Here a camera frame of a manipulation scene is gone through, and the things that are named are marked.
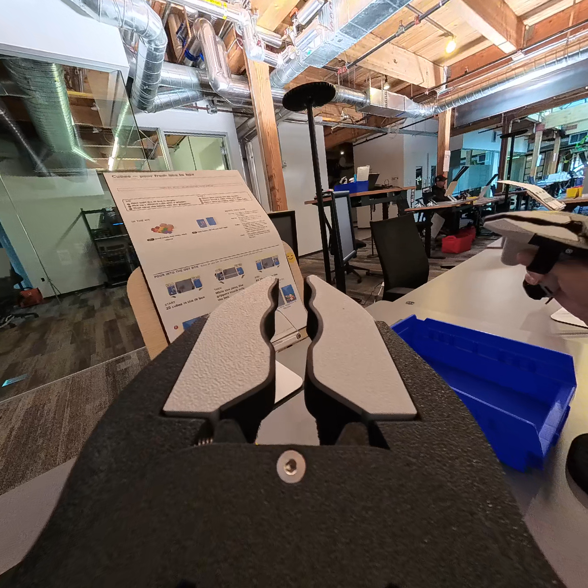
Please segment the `insulated rectangular duct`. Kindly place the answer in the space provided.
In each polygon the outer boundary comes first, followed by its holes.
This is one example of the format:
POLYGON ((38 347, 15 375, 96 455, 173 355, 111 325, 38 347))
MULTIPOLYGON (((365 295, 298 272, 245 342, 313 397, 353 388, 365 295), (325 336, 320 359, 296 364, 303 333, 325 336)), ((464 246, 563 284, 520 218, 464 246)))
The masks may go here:
POLYGON ((320 68, 362 40, 408 1, 331 1, 310 25, 296 57, 302 67, 320 68))

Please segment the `desk with dark legs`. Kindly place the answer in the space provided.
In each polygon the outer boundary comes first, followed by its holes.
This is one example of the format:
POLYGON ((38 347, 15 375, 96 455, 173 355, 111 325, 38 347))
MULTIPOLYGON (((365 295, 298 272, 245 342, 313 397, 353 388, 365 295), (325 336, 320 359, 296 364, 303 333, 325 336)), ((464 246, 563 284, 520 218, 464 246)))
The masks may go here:
MULTIPOLYGON (((394 198, 399 195, 399 197, 406 197, 410 195, 411 192, 414 193, 415 187, 386 187, 384 189, 376 189, 376 190, 369 190, 366 192, 357 192, 357 193, 350 193, 350 206, 352 208, 363 207, 363 206, 371 206, 379 203, 388 204, 394 200, 394 198)), ((330 232, 331 225, 329 220, 326 217, 326 210, 327 207, 330 206, 332 196, 336 195, 343 195, 343 192, 347 192, 347 190, 335 191, 335 190, 325 190, 323 191, 323 205, 325 209, 325 218, 324 218, 324 225, 326 227, 327 235, 330 232)), ((318 200, 316 197, 313 200, 305 201, 305 205, 315 205, 318 206, 318 200)))

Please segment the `silver ventilation duct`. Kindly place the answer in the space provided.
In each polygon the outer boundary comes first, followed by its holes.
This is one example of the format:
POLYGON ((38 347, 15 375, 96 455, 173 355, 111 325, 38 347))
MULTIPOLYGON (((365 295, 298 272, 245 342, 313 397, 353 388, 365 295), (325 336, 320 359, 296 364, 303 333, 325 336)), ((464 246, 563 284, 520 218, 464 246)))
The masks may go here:
POLYGON ((71 1, 96 21, 138 37, 131 75, 130 101, 142 112, 155 113, 194 104, 211 90, 224 99, 249 100, 249 84, 232 77, 226 47, 205 18, 194 22, 205 68, 165 63, 167 36, 158 14, 145 1, 71 1))

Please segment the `black pole stand round base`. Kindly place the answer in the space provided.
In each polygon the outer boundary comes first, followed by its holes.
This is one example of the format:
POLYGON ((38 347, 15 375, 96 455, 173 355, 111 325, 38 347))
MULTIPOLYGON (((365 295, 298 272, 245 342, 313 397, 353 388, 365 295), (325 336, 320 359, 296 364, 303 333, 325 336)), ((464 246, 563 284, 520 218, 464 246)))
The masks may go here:
POLYGON ((320 176, 318 146, 316 142, 313 108, 322 107, 331 102, 334 99, 335 93, 335 86, 329 82, 310 82, 292 88, 291 90, 285 93, 282 99, 282 106, 286 110, 292 112, 306 111, 307 114, 307 124, 311 144, 313 175, 315 180, 316 206, 318 207, 320 236, 322 241, 322 254, 325 267, 325 279, 326 282, 330 285, 332 284, 332 273, 329 259, 326 215, 323 201, 323 190, 320 176))

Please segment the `person's right hand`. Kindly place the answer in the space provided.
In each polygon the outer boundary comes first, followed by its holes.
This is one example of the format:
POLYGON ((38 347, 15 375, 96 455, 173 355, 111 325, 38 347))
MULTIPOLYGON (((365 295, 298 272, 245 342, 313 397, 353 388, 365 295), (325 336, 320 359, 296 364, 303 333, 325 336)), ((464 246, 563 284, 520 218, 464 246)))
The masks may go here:
POLYGON ((527 268, 525 282, 530 285, 542 285, 550 290, 554 298, 565 310, 587 323, 587 261, 566 259, 557 262, 546 275, 531 272, 530 264, 534 259, 531 250, 518 253, 520 265, 527 268))

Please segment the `black mesh office chair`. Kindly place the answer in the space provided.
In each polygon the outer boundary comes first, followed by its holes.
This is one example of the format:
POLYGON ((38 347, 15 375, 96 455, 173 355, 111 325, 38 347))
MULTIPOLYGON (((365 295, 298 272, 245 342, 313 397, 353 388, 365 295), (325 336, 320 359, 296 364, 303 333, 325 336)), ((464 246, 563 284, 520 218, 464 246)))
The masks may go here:
POLYGON ((411 213, 371 222, 384 278, 382 299, 393 302, 428 282, 429 259, 411 213))

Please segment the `wooden post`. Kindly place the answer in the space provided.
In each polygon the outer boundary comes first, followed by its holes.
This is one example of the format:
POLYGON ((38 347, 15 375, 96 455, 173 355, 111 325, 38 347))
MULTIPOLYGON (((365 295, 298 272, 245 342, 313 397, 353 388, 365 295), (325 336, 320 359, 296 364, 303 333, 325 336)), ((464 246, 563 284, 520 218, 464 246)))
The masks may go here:
POLYGON ((450 162, 450 132, 453 109, 449 108, 437 115, 437 166, 438 175, 447 176, 450 162))
POLYGON ((282 157, 269 81, 269 66, 245 57, 259 149, 271 211, 288 210, 282 157))

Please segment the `long office desk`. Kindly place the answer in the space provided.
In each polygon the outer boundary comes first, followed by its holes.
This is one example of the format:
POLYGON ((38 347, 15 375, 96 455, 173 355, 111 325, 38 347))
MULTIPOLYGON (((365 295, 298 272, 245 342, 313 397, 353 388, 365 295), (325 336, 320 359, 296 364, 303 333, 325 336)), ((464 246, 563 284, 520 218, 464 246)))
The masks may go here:
POLYGON ((496 196, 493 197, 485 197, 485 196, 478 196, 478 197, 470 197, 466 198, 465 200, 459 201, 452 201, 452 202, 442 202, 442 203, 435 203, 430 206, 420 206, 420 207, 413 207, 407 208, 404 213, 416 213, 419 215, 423 215, 425 218, 425 233, 424 233, 424 249, 429 259, 442 259, 442 256, 432 256, 431 255, 431 242, 432 242, 432 225, 431 219, 435 212, 438 210, 458 210, 459 212, 463 212, 466 209, 466 212, 469 209, 474 209, 474 228, 475 228, 475 235, 479 236, 482 231, 482 223, 483 218, 481 216, 481 210, 488 206, 492 206, 492 210, 496 209, 496 204, 502 202, 510 202, 510 195, 506 193, 497 193, 496 196))

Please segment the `long silver air duct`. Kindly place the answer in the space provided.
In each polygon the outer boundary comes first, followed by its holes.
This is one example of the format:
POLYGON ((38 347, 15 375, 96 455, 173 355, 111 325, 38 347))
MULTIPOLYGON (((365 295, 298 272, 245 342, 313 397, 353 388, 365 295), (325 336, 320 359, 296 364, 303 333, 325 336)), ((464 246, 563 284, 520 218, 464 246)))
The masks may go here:
POLYGON ((429 117, 533 81, 586 59, 586 47, 552 55, 538 53, 527 55, 526 59, 519 60, 508 68, 482 77, 478 85, 453 88, 434 99, 421 103, 416 103, 398 93, 382 91, 378 88, 372 88, 367 95, 328 82, 312 82, 288 91, 282 99, 282 106, 288 111, 300 112, 305 111, 307 107, 322 107, 329 102, 334 102, 351 105, 359 112, 383 117, 429 117))

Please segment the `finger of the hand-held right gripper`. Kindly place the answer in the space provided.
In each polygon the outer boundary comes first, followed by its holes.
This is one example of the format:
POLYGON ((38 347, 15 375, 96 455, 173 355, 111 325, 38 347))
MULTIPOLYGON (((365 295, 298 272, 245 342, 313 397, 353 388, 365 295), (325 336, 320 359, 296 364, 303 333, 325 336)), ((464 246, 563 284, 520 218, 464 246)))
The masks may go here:
POLYGON ((505 239, 504 250, 536 250, 547 244, 587 249, 587 222, 486 222, 484 225, 505 239))
POLYGON ((570 211, 561 210, 532 210, 519 212, 504 212, 490 215, 485 218, 484 223, 489 225, 501 220, 528 222, 547 226, 548 224, 564 225, 569 223, 583 224, 587 226, 587 217, 570 211))

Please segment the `black shelving rack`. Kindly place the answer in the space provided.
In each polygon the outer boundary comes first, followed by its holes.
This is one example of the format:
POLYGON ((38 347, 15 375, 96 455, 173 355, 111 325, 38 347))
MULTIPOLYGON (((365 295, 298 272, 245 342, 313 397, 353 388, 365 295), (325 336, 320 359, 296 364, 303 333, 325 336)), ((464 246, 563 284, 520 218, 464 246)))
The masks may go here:
POLYGON ((118 209, 81 209, 81 217, 105 274, 105 286, 125 285, 140 264, 118 209))

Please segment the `blue plastic box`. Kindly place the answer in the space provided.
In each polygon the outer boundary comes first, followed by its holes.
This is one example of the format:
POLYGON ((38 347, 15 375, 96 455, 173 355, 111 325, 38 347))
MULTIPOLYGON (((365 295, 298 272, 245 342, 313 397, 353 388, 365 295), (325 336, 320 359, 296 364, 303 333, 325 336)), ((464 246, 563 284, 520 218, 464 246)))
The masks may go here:
POLYGON ((415 315, 391 329, 451 386, 504 465, 543 469, 575 395, 572 356, 415 315))

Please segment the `red bag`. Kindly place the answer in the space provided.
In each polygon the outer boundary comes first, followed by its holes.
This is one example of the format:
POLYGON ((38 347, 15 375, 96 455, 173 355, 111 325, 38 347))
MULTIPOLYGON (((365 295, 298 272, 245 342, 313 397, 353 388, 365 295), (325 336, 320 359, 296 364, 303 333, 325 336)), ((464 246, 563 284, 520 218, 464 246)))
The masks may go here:
POLYGON ((443 254, 461 254, 471 250, 476 238, 476 228, 471 225, 460 229, 454 235, 445 236, 442 239, 443 254))

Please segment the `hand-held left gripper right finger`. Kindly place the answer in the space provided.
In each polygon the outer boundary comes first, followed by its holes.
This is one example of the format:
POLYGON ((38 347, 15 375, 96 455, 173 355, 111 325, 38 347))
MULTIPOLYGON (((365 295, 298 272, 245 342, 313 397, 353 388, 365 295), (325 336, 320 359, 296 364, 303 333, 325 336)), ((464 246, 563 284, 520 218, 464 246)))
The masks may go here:
POLYGON ((320 445, 334 445, 360 423, 412 422, 417 409, 373 317, 315 275, 305 279, 307 350, 304 398, 320 445))

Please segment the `dark round object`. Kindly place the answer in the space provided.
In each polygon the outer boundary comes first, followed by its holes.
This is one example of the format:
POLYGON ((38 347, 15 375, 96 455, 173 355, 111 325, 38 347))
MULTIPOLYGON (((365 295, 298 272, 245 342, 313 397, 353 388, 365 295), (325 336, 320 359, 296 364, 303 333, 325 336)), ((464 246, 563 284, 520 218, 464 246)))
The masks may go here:
POLYGON ((587 494, 587 433, 575 437, 568 450, 566 468, 570 479, 587 494))

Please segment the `black framed screen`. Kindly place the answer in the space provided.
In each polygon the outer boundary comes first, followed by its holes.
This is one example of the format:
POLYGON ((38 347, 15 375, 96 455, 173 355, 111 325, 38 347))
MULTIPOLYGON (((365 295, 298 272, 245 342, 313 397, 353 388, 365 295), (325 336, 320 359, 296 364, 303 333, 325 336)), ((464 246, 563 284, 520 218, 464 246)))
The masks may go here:
POLYGON ((298 234, 296 227, 296 213, 294 210, 268 212, 268 217, 274 224, 281 240, 292 249, 296 261, 299 261, 298 234))

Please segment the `white printed instruction sheet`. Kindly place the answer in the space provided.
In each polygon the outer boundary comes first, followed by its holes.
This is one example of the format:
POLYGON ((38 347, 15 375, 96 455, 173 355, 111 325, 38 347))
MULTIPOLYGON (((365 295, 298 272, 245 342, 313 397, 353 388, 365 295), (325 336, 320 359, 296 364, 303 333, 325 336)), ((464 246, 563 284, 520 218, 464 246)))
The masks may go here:
POLYGON ((106 172, 169 342, 252 284, 279 280, 276 350, 306 311, 277 229, 237 171, 106 172))

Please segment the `white printed paper card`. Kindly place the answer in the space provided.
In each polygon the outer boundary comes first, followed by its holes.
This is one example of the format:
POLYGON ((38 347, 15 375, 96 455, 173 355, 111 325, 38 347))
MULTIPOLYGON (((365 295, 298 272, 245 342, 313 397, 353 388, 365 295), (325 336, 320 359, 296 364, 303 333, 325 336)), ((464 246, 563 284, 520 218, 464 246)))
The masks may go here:
POLYGON ((540 204, 540 206, 546 208, 547 210, 563 211, 565 209, 566 205, 563 203, 563 201, 554 198, 542 187, 539 187, 535 184, 504 179, 498 180, 498 183, 502 183, 507 186, 519 187, 525 190, 528 195, 530 195, 536 202, 540 204))

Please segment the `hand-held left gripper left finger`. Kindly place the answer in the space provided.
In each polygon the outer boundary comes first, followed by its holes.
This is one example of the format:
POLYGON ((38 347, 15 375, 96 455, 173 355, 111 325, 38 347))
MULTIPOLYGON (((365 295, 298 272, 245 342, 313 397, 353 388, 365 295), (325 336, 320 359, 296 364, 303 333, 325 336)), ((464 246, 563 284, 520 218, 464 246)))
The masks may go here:
POLYGON ((167 416, 232 419, 254 443, 275 403, 275 334, 279 281, 266 277, 220 304, 208 317, 163 407, 167 416))

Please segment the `black framed board on stand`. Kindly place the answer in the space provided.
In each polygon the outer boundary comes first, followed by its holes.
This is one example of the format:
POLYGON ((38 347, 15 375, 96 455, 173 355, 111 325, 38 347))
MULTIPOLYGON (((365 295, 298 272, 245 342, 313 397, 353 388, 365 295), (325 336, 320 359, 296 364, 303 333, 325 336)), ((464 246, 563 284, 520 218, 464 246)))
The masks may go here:
POLYGON ((357 276, 362 282, 358 268, 350 261, 357 256, 357 246, 353 228, 350 195, 347 190, 333 192, 331 200, 332 240, 331 249, 334 257, 335 285, 342 293, 346 293, 346 275, 357 276))

